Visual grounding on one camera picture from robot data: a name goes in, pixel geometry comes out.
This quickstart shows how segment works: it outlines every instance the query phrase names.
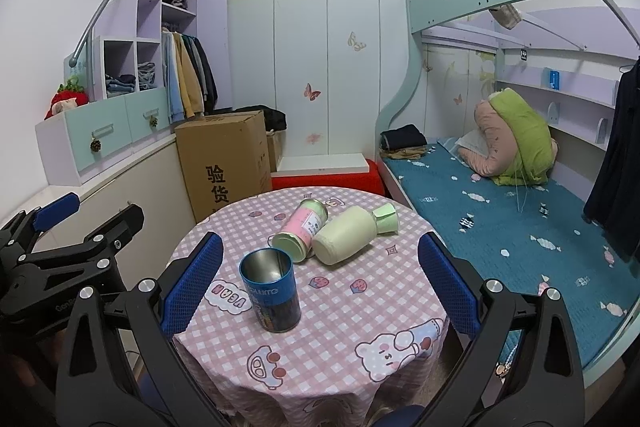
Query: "pink checkered tablecloth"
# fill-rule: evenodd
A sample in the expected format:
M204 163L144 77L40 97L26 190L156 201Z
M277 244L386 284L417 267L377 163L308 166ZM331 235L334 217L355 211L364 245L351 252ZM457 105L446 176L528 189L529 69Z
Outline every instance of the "pink checkered tablecloth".
M373 210L389 201L350 188L267 192L198 223L172 256L187 256L209 231L223 240L222 266L175 345L216 406L255 427L329 421L357 427L376 393L376 402L410 403L429 378L449 324L417 260L420 236L433 229L394 202L397 234L377 237L333 267L315 257L294 265L302 319L287 333L263 330L238 265L245 254L267 247L309 197L327 204L330 219L349 206Z

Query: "mattress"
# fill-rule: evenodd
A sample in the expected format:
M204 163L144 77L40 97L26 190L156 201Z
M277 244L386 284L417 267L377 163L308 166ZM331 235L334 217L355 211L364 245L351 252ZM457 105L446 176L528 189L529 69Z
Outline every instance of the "mattress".
M613 336L640 293L630 264L609 247L602 230L582 218L584 203L550 180L536 187L498 187L462 165L441 145L419 160L385 159L417 212L447 248L484 279L514 292L562 293L582 367ZM510 333L500 361L514 354Z

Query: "green blanket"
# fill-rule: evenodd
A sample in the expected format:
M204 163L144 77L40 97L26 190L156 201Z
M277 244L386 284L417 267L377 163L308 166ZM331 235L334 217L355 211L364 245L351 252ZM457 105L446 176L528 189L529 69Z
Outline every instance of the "green blanket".
M551 135L545 120L513 89L501 91L489 100L495 112L511 128L518 153L511 166L494 178L496 185L540 185L553 165Z

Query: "silver screw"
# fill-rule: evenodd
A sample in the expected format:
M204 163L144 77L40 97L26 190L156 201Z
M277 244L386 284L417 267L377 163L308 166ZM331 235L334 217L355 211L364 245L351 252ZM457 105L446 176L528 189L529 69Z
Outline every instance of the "silver screw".
M549 297L552 301L559 301L560 300L560 292L558 290L556 290L555 288L547 288L546 289L546 296Z
M82 288L80 290L80 298L81 299L88 299L93 294L94 294L94 289L91 288L91 286L85 286L84 288Z
M138 284L138 289L141 292L150 292L153 288L155 288L156 283L153 282L151 279L145 279L143 281L140 281L140 284Z
M486 288L492 293L500 293L502 291L502 283L495 279L486 282Z

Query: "drawer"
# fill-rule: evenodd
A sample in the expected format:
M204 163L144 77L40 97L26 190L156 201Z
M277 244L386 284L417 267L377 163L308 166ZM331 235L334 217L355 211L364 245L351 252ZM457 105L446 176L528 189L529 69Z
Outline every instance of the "drawer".
M131 143L125 98L121 95L65 112L66 130L78 171ZM100 151L91 142L100 140Z
M169 126L169 110L164 87L128 94L124 99L127 103L127 116L133 142ZM155 127L151 127L152 118L158 120Z

